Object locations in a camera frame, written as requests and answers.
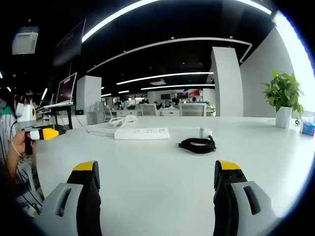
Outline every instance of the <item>ceiling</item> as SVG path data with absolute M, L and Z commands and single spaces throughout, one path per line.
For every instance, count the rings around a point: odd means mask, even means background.
M 9 12 L 1 21 L 9 22 L 0 39 L 0 87 L 31 89 L 34 93 L 56 92 L 65 78 L 70 63 L 52 68 L 55 45 L 80 21 L 87 19 L 85 32 L 104 18 L 137 0 L 89 0 L 84 2 L 58 0 L 38 2 L 35 10 L 27 2 Z M 274 10 L 270 1 L 259 4 Z M 234 0 L 161 0 L 131 11 L 101 28 L 82 45 L 82 53 L 72 60 L 71 72 L 78 78 L 89 74 L 102 77 L 103 93 L 122 90 L 137 93 L 152 87 L 150 80 L 116 85 L 118 82 L 142 77 L 183 73 L 209 72 L 213 46 L 235 48 L 238 59 L 246 45 L 220 41 L 186 41 L 143 49 L 114 59 L 91 72 L 101 62 L 137 47 L 188 37 L 220 37 L 249 42 L 253 45 L 247 57 L 263 41 L 273 27 L 270 15 Z M 12 55 L 11 42 L 19 27 L 38 26 L 39 36 L 34 55 Z M 167 85 L 203 84 L 208 75 L 164 78 Z

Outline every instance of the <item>power strip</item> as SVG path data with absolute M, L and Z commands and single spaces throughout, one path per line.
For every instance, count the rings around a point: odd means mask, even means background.
M 168 128 L 140 128 L 140 129 L 118 129 L 114 135 L 115 139 L 169 139 Z

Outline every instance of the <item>ceiling light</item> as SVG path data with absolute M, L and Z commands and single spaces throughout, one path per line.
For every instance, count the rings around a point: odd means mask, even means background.
M 124 15 L 127 12 L 130 12 L 134 9 L 137 9 L 138 7 L 150 4 L 152 2 L 159 1 L 159 0 L 141 0 L 138 2 L 135 2 L 134 4 L 131 4 L 129 6 L 126 6 L 125 8 L 115 12 L 113 15 L 110 15 L 100 23 L 98 23 L 96 26 L 94 26 L 89 32 L 87 32 L 83 37 L 82 37 L 82 43 L 84 43 L 85 40 L 87 40 L 89 37 L 91 37 L 96 31 L 98 31 L 100 28 L 108 24 L 109 22 L 115 20 L 116 18 Z
M 158 87 L 150 87 L 150 88 L 142 88 L 141 90 L 148 90 L 148 89 L 163 89 L 163 88 L 176 88 L 176 87 L 213 87 L 215 85 L 211 84 L 204 84 L 204 85 L 168 85 L 168 86 L 158 86 Z
M 251 0 L 236 0 L 236 1 L 240 1 L 242 3 L 248 4 L 250 6 L 256 7 L 259 10 L 262 10 L 263 12 L 266 12 L 268 15 L 271 15 L 271 10 L 267 9 L 266 7 L 259 5 L 256 2 L 253 2 Z
M 135 82 L 135 81 L 140 81 L 140 80 L 148 80 L 148 79 L 154 79 L 154 78 L 161 78 L 161 77 L 168 77 L 168 76 L 178 76 L 178 75 L 209 75 L 213 74 L 213 72 L 186 72 L 186 73 L 176 73 L 176 74 L 167 74 L 167 75 L 155 75 L 155 76 L 149 76 L 149 77 L 144 77 L 144 78 L 139 78 L 139 79 L 134 79 L 134 80 L 127 80 L 123 82 L 116 83 L 117 85 L 122 85 L 130 82 Z
M 44 93 L 43 93 L 43 95 L 41 97 L 41 100 L 44 100 L 44 97 L 45 97 L 46 93 L 47 93 L 47 88 L 45 89 L 45 91 L 44 91 Z

